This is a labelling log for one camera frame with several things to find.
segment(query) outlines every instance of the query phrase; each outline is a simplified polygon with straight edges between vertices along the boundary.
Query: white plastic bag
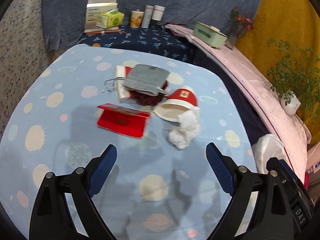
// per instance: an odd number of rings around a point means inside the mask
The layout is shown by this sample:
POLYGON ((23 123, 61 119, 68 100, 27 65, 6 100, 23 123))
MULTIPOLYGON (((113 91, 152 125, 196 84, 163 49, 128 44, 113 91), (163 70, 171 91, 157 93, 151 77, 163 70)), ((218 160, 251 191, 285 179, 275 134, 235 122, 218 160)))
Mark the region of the white plastic bag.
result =
POLYGON ((267 161, 272 157, 277 157, 278 160, 287 158, 284 154, 283 143, 273 134, 266 134, 260 137, 256 144, 252 146, 252 152, 256 161, 258 173, 267 174, 267 161))

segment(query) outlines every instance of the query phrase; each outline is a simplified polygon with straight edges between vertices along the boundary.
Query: green plant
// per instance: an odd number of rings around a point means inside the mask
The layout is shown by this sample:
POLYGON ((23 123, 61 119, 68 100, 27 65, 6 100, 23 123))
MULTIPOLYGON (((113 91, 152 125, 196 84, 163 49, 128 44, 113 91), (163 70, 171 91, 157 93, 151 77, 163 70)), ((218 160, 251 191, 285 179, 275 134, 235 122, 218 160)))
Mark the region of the green plant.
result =
POLYGON ((291 102, 293 93, 305 111, 303 119, 320 114, 320 57, 312 48, 301 49, 287 41, 269 39, 268 48, 275 46, 281 59, 267 71, 272 91, 284 98, 285 105, 291 102))
POLYGON ((232 21, 232 29, 236 33, 241 33, 244 30, 254 29, 253 20, 249 19, 247 14, 240 15, 239 7, 235 7, 230 12, 230 18, 232 21))

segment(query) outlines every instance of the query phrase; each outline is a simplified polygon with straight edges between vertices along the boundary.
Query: white box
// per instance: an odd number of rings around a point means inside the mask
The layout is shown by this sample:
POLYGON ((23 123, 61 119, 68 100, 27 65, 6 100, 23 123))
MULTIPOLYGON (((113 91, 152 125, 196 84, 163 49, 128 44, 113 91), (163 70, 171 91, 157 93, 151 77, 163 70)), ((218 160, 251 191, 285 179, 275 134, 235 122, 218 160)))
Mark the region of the white box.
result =
POLYGON ((117 0, 88 0, 85 14, 84 32, 88 33, 103 31, 103 28, 96 27, 96 18, 98 14, 117 8, 117 0))

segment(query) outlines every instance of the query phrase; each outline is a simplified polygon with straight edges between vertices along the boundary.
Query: red box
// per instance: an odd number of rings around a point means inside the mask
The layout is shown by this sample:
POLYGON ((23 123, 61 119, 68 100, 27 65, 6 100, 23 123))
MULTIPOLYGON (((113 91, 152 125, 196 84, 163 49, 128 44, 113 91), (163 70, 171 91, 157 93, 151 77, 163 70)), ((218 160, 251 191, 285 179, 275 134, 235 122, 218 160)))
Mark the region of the red box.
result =
POLYGON ((97 125, 110 131, 135 138, 142 138, 150 113, 113 104, 97 106, 103 109, 97 125))

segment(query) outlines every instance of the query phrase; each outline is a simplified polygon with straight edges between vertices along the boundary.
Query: pink blanket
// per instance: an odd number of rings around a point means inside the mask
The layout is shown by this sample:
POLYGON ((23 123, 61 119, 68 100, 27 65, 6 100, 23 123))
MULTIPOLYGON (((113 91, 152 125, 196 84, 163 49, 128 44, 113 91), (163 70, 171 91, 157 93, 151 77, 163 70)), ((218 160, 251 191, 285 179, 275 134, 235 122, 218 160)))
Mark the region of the pink blanket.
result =
POLYGON ((257 111, 269 132, 283 142, 284 159, 303 182, 307 144, 310 143, 311 134, 298 116, 289 116, 284 112, 278 96, 270 89, 270 82, 238 49, 230 50, 225 46, 213 49, 193 36, 193 30, 171 24, 166 25, 166 28, 176 36, 186 37, 230 76, 257 111))

